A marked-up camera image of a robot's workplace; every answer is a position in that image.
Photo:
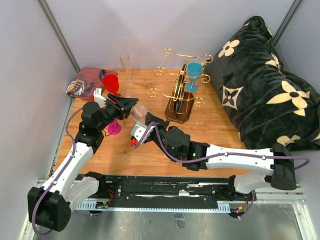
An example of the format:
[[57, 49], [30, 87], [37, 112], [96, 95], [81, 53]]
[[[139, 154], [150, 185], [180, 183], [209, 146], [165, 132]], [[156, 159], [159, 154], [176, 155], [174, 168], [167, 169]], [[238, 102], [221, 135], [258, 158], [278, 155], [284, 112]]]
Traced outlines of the clear round wine glass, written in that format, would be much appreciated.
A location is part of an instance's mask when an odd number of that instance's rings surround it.
[[[124, 98], [137, 98], [137, 96], [134, 93], [134, 91], [132, 91], [130, 89], [125, 90], [121, 94], [121, 97], [124, 97]], [[146, 121], [146, 115], [147, 115], [148, 111], [149, 110], [145, 105], [137, 103], [130, 110], [130, 114], [135, 119], [136, 122], [140, 122], [140, 123], [144, 124], [145, 121]]]

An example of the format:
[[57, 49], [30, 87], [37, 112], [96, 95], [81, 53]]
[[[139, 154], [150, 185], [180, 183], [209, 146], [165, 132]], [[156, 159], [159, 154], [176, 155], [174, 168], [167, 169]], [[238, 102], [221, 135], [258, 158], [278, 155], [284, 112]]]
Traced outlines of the red wine glass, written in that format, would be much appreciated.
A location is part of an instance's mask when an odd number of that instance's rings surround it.
[[120, 89], [118, 76], [115, 74], [108, 74], [102, 79], [102, 83], [105, 89], [112, 95], [121, 97], [122, 95], [118, 92]]

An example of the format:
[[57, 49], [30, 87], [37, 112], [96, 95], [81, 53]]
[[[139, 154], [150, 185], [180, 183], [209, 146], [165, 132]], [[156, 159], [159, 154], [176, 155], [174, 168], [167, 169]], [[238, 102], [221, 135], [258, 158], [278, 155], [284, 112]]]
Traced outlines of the pink wine glass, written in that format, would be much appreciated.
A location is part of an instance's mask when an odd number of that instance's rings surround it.
[[107, 127], [107, 132], [109, 135], [118, 135], [122, 130], [121, 125], [118, 123], [118, 120], [115, 119], [112, 123], [110, 123]]

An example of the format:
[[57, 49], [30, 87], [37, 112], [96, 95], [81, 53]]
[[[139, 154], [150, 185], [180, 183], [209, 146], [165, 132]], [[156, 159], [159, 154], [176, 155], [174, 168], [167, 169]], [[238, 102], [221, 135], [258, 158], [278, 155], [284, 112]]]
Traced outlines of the gold wire glass rack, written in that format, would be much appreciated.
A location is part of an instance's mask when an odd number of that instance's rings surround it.
[[205, 101], [201, 97], [195, 97], [191, 91], [186, 89], [188, 84], [187, 80], [201, 80], [202, 83], [207, 84], [211, 81], [211, 77], [203, 71], [195, 74], [194, 76], [189, 75], [187, 73], [188, 63], [190, 59], [201, 59], [204, 58], [203, 64], [201, 67], [213, 62], [214, 57], [210, 54], [204, 54], [200, 56], [192, 56], [189, 54], [180, 54], [174, 51], [173, 49], [166, 48], [163, 50], [162, 54], [164, 57], [168, 58], [171, 54], [175, 54], [176, 56], [183, 57], [184, 61], [182, 64], [179, 73], [173, 73], [168, 71], [165, 67], [157, 67], [155, 69], [155, 73], [158, 76], [161, 76], [164, 72], [169, 73], [172, 76], [175, 76], [175, 84], [172, 88], [171, 95], [164, 94], [158, 88], [151, 88], [148, 91], [148, 95], [151, 98], [155, 98], [158, 93], [162, 96], [168, 98], [168, 103], [166, 109], [164, 111], [165, 117], [168, 121], [176, 122], [179, 124], [183, 124], [189, 120], [192, 108], [195, 106], [197, 108], [202, 107], [205, 104]]

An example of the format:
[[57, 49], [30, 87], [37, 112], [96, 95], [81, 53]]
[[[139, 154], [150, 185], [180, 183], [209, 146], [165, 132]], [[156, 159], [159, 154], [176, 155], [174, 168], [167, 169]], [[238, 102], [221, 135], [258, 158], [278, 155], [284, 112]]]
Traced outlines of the maroon printed t-shirt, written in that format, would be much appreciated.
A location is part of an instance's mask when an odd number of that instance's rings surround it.
[[97, 67], [83, 67], [71, 81], [65, 93], [74, 98], [90, 101], [94, 97], [94, 90], [101, 88], [104, 91], [103, 78], [107, 75], [118, 75], [114, 70], [106, 70]]

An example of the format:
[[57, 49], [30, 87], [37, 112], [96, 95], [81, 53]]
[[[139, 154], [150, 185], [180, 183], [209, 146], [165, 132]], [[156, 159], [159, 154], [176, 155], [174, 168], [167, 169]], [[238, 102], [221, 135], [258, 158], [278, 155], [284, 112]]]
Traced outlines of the clear champagne flute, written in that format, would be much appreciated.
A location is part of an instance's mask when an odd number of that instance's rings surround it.
[[131, 59], [128, 52], [121, 52], [119, 55], [120, 63], [126, 72], [125, 82], [127, 85], [135, 83], [135, 78], [131, 74]]

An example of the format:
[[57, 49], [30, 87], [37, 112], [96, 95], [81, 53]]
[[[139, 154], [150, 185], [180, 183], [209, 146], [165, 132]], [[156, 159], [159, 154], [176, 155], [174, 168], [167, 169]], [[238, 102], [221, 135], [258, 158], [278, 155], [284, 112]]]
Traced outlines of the blue wine glass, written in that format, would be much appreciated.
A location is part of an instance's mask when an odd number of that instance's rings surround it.
[[187, 65], [187, 78], [188, 83], [185, 86], [185, 89], [190, 92], [194, 93], [197, 91], [198, 86], [196, 81], [202, 75], [203, 67], [200, 63], [192, 62]]

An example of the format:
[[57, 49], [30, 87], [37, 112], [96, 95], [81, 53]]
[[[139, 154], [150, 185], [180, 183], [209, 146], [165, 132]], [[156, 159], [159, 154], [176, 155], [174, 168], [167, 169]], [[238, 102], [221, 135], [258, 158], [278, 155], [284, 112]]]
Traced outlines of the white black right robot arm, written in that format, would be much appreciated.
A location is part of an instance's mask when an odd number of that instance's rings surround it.
[[229, 177], [226, 193], [232, 200], [266, 186], [283, 191], [297, 188], [292, 154], [281, 144], [256, 150], [226, 148], [192, 141], [189, 134], [148, 112], [145, 124], [152, 123], [154, 129], [147, 141], [153, 141], [170, 160], [182, 163], [188, 170], [247, 170], [246, 174]]

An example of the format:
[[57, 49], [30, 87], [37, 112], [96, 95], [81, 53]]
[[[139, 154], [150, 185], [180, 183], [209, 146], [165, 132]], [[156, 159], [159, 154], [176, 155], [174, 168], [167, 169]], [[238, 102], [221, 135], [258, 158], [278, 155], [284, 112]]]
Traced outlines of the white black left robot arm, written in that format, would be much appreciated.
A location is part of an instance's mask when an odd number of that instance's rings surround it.
[[76, 185], [73, 182], [100, 147], [104, 129], [115, 120], [127, 119], [138, 101], [110, 93], [103, 108], [90, 101], [79, 109], [81, 122], [77, 135], [71, 137], [72, 147], [67, 157], [41, 187], [32, 187], [27, 194], [29, 221], [38, 236], [46, 236], [38, 226], [47, 228], [48, 232], [62, 231], [72, 212], [85, 199], [92, 195], [101, 198], [108, 192], [106, 177], [97, 172], [88, 172]]

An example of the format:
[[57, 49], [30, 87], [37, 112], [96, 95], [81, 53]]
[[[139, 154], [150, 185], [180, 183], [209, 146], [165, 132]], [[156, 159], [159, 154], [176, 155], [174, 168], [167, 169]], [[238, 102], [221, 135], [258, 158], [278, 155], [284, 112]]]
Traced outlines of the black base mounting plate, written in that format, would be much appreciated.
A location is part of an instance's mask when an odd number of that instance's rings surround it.
[[100, 213], [244, 213], [257, 199], [237, 193], [226, 178], [108, 175], [106, 192], [92, 195], [78, 210]]

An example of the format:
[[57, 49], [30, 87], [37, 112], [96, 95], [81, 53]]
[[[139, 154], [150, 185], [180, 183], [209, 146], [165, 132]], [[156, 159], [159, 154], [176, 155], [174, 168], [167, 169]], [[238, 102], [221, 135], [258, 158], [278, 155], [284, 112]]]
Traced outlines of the black floral blanket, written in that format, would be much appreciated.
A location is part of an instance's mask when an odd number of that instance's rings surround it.
[[249, 18], [204, 72], [247, 149], [320, 148], [320, 95], [284, 70], [261, 16]]

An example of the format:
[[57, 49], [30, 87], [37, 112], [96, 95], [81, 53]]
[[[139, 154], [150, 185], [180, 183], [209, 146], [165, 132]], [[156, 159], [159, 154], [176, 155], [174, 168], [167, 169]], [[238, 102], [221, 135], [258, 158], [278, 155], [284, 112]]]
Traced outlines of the aluminium frame rail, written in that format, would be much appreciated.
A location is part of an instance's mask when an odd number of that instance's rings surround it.
[[72, 68], [74, 69], [74, 71], [76, 73], [78, 73], [81, 68], [79, 66], [79, 64], [76, 61], [76, 58], [74, 57], [72, 50], [70, 48], [70, 46], [68, 45], [65, 36], [61, 30], [61, 28], [59, 27], [59, 24], [48, 4], [48, 2], [46, 0], [37, 0], [37, 3], [39, 5], [39, 7], [41, 8], [45, 18], [47, 19], [50, 27], [52, 28], [58, 42], [60, 43], [66, 57], [68, 58]]

